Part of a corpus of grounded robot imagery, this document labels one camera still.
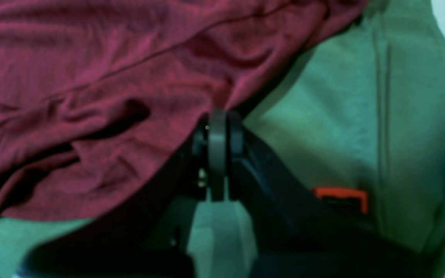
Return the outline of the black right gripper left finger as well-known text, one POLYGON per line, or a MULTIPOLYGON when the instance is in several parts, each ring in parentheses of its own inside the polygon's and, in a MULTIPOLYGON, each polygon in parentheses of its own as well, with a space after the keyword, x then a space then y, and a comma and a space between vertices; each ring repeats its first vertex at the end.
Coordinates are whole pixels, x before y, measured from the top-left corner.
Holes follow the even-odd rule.
POLYGON ((208 115, 168 162, 123 204, 34 247, 23 278, 194 278, 187 245, 206 153, 208 115))

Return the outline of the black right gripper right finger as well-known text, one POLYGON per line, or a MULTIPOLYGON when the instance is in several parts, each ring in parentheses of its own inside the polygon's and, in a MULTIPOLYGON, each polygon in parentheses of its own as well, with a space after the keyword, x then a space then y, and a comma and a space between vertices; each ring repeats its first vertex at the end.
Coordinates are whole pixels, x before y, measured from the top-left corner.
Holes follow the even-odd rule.
POLYGON ((251 278, 430 278, 421 255, 318 199, 229 112, 229 195, 248 211, 258 258, 251 278))

